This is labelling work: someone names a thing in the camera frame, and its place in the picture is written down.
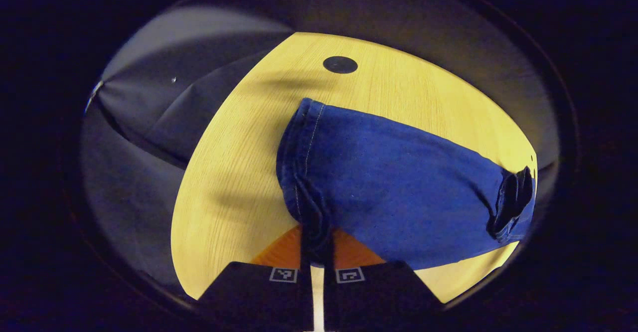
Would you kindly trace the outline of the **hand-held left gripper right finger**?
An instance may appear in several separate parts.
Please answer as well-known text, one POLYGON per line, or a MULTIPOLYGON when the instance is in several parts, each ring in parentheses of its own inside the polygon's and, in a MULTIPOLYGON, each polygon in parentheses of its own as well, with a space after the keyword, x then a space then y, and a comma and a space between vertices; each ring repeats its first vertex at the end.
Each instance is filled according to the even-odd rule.
POLYGON ((328 332, 407 332, 444 307, 405 261, 384 261, 339 228, 323 251, 328 332))

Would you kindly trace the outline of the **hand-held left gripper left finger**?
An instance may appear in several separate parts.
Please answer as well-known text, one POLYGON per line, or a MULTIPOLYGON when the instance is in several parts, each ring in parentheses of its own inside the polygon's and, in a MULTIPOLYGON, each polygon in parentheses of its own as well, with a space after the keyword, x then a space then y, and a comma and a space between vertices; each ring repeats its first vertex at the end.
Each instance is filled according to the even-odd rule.
POLYGON ((312 269, 303 228, 294 227, 258 255, 233 261, 197 301, 199 314, 228 332, 314 330, 312 269))

